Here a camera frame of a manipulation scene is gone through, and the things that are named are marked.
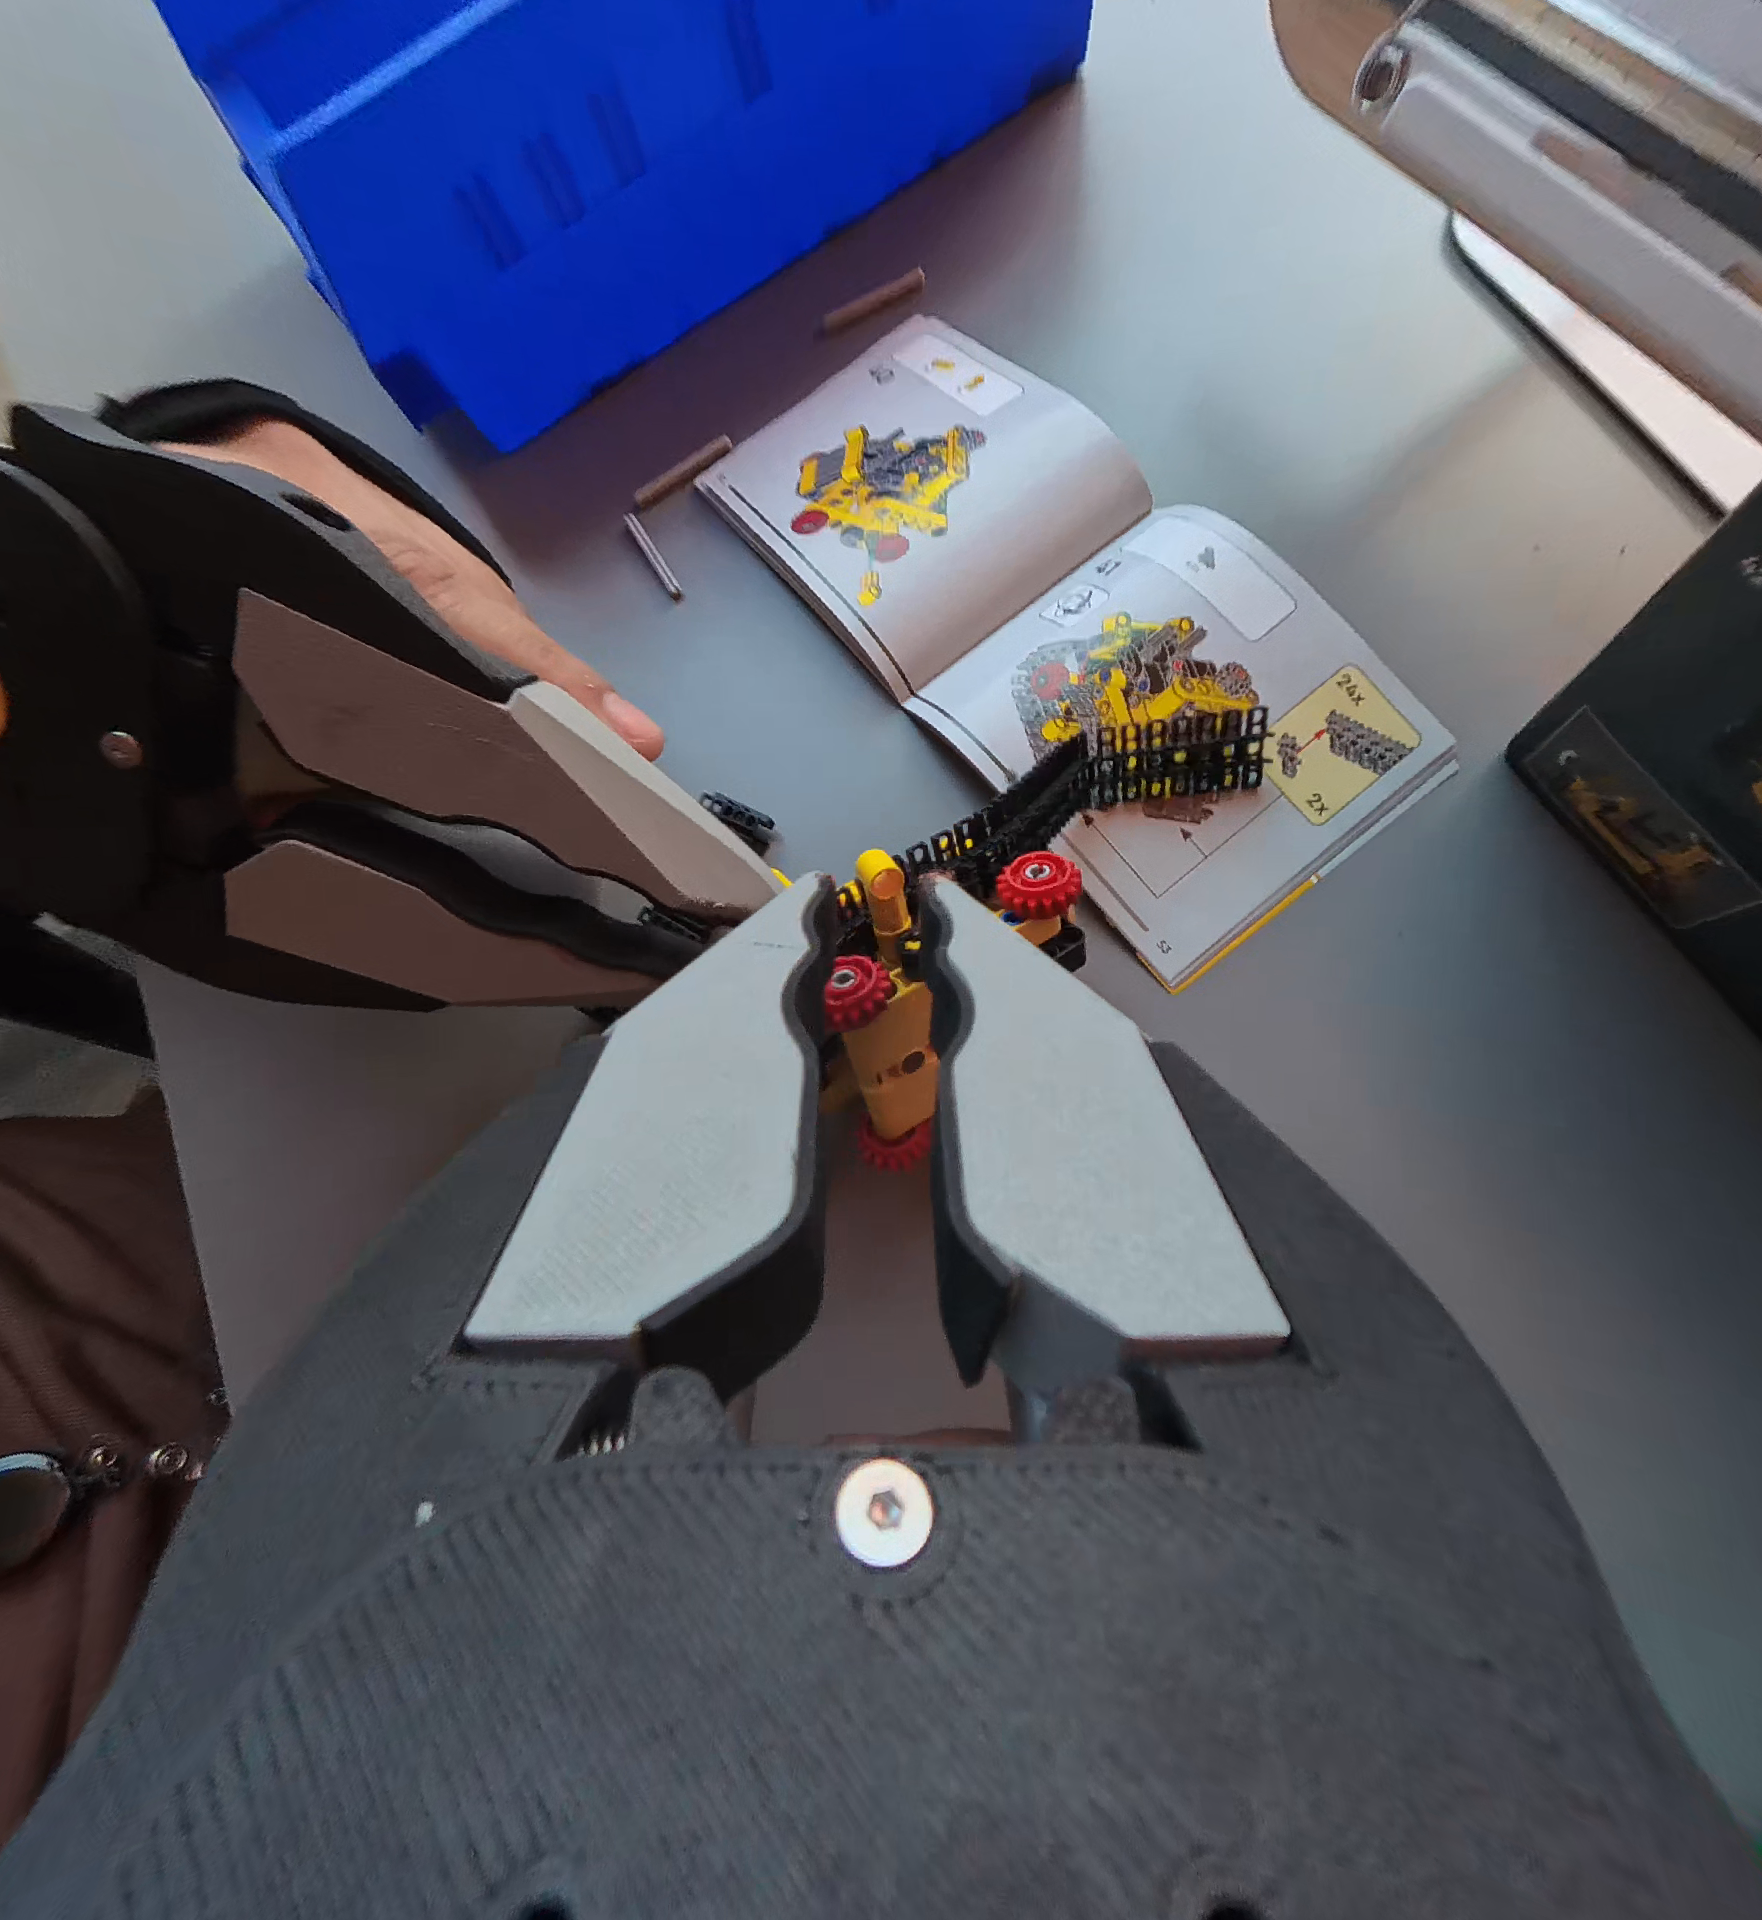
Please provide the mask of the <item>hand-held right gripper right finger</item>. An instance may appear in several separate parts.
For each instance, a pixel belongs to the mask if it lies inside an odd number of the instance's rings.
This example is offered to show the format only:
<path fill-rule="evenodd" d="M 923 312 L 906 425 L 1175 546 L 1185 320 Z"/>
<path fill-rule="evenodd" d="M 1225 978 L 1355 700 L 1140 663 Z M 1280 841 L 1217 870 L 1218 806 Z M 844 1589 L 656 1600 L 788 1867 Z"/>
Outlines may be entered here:
<path fill-rule="evenodd" d="M 1068 1388 L 1277 1353 L 1291 1322 L 1154 1047 L 1013 926 L 923 896 L 935 1263 L 962 1380 Z"/>

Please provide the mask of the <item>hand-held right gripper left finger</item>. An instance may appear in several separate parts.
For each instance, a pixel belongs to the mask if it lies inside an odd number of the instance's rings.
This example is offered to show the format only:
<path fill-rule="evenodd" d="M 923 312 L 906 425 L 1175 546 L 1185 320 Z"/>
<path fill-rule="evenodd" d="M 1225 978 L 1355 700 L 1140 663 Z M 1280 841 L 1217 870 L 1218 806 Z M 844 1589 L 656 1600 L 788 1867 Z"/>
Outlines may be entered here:
<path fill-rule="evenodd" d="M 626 1014 L 463 1336 L 484 1353 L 701 1371 L 732 1400 L 822 1299 L 825 872 L 774 892 Z"/>

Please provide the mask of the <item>black lego set box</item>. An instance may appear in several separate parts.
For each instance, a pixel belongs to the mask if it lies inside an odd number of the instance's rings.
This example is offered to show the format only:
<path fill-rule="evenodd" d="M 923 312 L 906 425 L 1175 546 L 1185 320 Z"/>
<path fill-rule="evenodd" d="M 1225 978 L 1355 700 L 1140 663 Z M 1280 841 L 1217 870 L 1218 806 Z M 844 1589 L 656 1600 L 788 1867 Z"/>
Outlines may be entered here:
<path fill-rule="evenodd" d="M 1762 1041 L 1762 482 L 1508 761 Z"/>

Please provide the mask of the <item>yellow lego bulldozer model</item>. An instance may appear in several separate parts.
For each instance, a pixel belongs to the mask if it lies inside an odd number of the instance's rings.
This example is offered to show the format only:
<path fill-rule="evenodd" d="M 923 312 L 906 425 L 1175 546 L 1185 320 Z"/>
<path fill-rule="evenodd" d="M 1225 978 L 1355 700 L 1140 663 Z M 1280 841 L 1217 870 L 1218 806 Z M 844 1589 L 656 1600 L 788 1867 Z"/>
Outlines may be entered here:
<path fill-rule="evenodd" d="M 1074 969 L 1085 958 L 1078 926 L 1081 866 L 1063 851 L 1021 851 L 991 878 L 991 908 L 1026 941 Z M 890 851 L 866 851 L 839 901 L 868 914 L 866 929 L 848 929 L 828 974 L 828 1110 L 864 1108 L 859 1146 L 868 1163 L 903 1171 L 933 1143 L 939 1101 L 939 1052 L 933 997 L 922 975 L 923 938 L 906 866 Z"/>

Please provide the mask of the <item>white stand base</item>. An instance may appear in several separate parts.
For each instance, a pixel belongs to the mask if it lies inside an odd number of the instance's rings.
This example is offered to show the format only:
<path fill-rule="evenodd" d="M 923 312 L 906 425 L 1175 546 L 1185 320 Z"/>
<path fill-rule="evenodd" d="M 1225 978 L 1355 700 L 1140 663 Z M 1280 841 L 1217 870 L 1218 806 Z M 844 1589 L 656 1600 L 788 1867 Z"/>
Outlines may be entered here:
<path fill-rule="evenodd" d="M 1605 403 L 1698 500 L 1727 515 L 1758 488 L 1761 439 L 1463 213 L 1450 215 L 1447 238 L 1479 288 Z"/>

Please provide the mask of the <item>person's left hand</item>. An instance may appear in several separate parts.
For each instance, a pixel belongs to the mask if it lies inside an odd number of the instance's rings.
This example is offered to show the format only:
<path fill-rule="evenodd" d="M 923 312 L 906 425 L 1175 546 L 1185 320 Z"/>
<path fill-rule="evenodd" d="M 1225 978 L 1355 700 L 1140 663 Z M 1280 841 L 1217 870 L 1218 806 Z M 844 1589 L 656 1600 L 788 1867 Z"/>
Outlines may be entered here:
<path fill-rule="evenodd" d="M 165 450 L 257 467 L 312 494 L 354 521 L 451 630 L 570 693 L 646 757 L 662 754 L 662 728 L 598 668 L 549 636 L 491 562 L 306 429 L 283 418 L 247 418 L 214 439 L 167 441 Z"/>

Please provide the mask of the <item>blue plastic bin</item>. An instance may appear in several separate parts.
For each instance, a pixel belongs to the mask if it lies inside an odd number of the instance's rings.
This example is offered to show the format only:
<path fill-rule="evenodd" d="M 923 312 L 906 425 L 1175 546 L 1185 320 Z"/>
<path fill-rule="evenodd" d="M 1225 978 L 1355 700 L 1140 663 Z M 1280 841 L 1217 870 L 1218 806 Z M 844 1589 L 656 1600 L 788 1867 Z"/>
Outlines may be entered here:
<path fill-rule="evenodd" d="M 517 450 L 1066 82 L 1089 1 L 162 1 L 415 425 Z"/>

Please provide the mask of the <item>lego instruction booklet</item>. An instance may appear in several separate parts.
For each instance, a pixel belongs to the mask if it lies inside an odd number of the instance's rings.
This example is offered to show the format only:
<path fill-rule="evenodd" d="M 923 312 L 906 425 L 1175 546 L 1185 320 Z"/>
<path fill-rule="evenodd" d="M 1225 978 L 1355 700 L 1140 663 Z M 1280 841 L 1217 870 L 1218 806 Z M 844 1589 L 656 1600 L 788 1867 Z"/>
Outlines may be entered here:
<path fill-rule="evenodd" d="M 991 803 L 1084 728 L 1266 705 L 1259 788 L 1084 814 L 1052 843 L 1172 990 L 1457 769 L 1306 576 L 1218 511 L 1158 505 L 1100 414 L 939 318 L 697 489 Z"/>

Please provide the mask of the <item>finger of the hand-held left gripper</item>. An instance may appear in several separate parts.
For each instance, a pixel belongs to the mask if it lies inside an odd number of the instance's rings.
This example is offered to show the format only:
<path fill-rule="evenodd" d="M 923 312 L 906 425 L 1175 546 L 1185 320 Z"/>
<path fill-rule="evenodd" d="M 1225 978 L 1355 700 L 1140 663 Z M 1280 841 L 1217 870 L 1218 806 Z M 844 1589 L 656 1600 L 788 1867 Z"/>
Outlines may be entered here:
<path fill-rule="evenodd" d="M 452 1006 L 626 1008 L 702 953 L 430 846 L 388 872 L 302 838 L 270 843 L 226 872 L 225 922 L 233 938 Z"/>
<path fill-rule="evenodd" d="M 758 852 L 553 684 L 492 702 L 250 591 L 233 660 L 267 729 L 315 775 L 515 830 L 705 920 L 746 920 L 778 890 Z"/>

